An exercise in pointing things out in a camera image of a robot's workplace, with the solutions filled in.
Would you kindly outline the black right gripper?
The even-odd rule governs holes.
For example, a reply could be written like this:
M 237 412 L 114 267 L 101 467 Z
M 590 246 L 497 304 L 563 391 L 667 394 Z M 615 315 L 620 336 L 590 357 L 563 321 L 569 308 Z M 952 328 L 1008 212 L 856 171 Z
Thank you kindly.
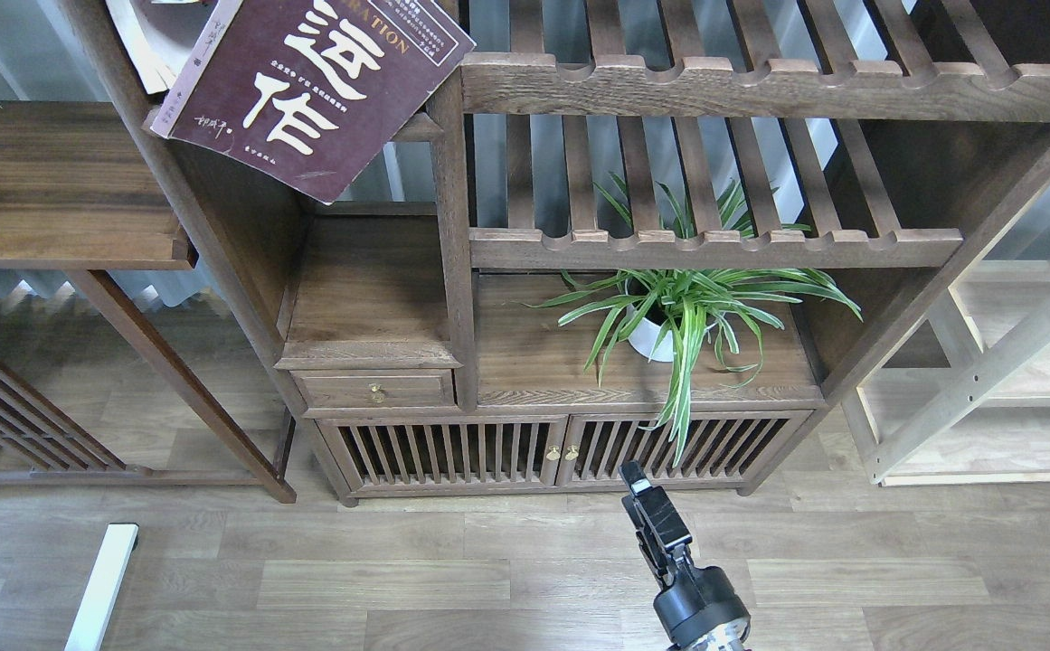
M 727 574 L 719 566 L 695 566 L 682 516 L 662 487 L 652 487 L 637 460 L 623 462 L 620 477 L 629 490 L 622 498 L 625 511 L 660 585 L 653 605 L 670 650 L 743 650 L 751 614 Z

